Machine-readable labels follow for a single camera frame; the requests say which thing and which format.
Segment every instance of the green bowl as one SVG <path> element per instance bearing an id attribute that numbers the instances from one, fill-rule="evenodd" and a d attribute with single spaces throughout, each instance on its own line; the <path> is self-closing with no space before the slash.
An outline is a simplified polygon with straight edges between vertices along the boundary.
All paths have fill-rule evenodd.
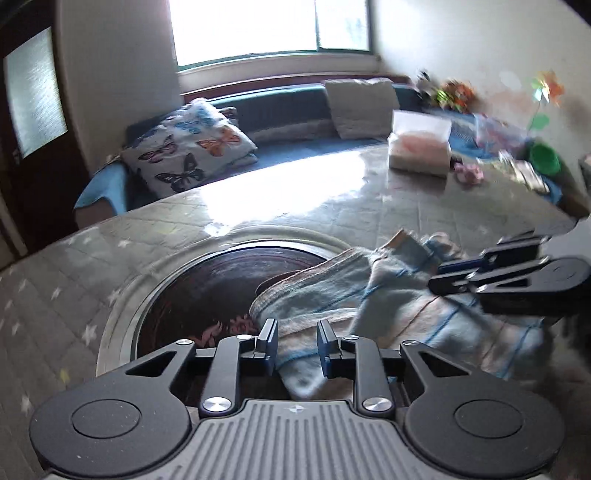
<path id="1" fill-rule="evenodd" d="M 556 175 L 560 171 L 560 159 L 548 145 L 534 144 L 530 149 L 530 163 L 543 175 Z"/>

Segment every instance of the frosted glass panel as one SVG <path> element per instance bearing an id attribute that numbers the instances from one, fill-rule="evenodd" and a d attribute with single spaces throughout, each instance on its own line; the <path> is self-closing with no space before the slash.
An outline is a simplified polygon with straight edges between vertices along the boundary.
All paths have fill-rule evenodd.
<path id="1" fill-rule="evenodd" d="M 4 59 L 12 124 L 23 157 L 67 132 L 53 63 L 51 28 Z"/>

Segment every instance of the butterfly print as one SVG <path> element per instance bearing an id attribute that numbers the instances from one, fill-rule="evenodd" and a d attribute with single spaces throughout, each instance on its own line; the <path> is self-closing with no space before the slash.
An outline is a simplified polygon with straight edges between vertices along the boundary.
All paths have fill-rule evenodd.
<path id="1" fill-rule="evenodd" d="M 199 140 L 197 145 L 205 148 L 210 155 L 214 157 L 221 157 L 225 145 L 238 145 L 241 140 L 238 135 L 234 133 L 229 127 L 222 127 L 220 129 L 222 136 L 220 138 L 210 138 L 208 140 Z"/>
<path id="2" fill-rule="evenodd" d="M 216 121 L 209 115 L 207 109 L 203 105 L 199 105 L 197 107 L 195 120 L 202 123 L 206 127 L 213 127 L 216 123 Z"/>
<path id="3" fill-rule="evenodd" d="M 164 159 L 165 155 L 172 155 L 178 150 L 178 145 L 174 142 L 173 136 L 169 135 L 156 150 L 141 154 L 139 160 L 147 160 L 150 163 L 158 163 Z"/>
<path id="4" fill-rule="evenodd" d="M 158 173 L 154 176 L 156 180 L 170 183 L 176 193 L 184 192 L 195 185 L 191 185 L 193 181 L 199 182 L 205 178 L 203 170 L 197 168 L 197 160 L 192 153 L 188 153 L 183 162 L 182 173 Z"/>
<path id="5" fill-rule="evenodd" d="M 174 124 L 175 128 L 180 130 L 186 130 L 189 133 L 196 135 L 201 133 L 201 128 L 199 128 L 199 121 L 186 121 L 186 122 L 177 122 Z"/>
<path id="6" fill-rule="evenodd" d="M 131 148 L 138 148 L 139 144 L 143 142 L 146 138 L 149 138 L 158 131 L 158 125 L 156 127 L 151 128 L 146 133 L 144 133 L 141 137 L 136 138 L 133 143 L 131 144 Z"/>

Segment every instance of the wooden door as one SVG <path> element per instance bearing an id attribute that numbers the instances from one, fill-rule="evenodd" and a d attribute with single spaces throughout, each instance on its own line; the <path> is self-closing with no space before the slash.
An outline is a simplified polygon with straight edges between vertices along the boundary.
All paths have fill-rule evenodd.
<path id="1" fill-rule="evenodd" d="M 0 189 L 30 252 L 76 230 L 89 181 L 64 101 L 55 1 L 31 0 L 0 27 Z"/>

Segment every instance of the towel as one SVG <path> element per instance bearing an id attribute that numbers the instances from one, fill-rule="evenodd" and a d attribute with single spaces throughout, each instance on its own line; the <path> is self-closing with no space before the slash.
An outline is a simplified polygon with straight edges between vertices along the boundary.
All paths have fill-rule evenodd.
<path id="1" fill-rule="evenodd" d="M 539 380 L 552 349 L 543 319 L 487 315 L 470 294 L 438 297 L 427 288 L 442 261 L 460 257 L 445 234 L 419 241 L 400 231 L 374 251 L 351 248 L 262 292 L 250 315 L 260 326 L 277 319 L 276 366 L 292 398 L 352 398 L 350 380 L 322 376 L 323 319 L 337 336 L 367 337 L 379 348 L 419 340 L 500 378 Z"/>

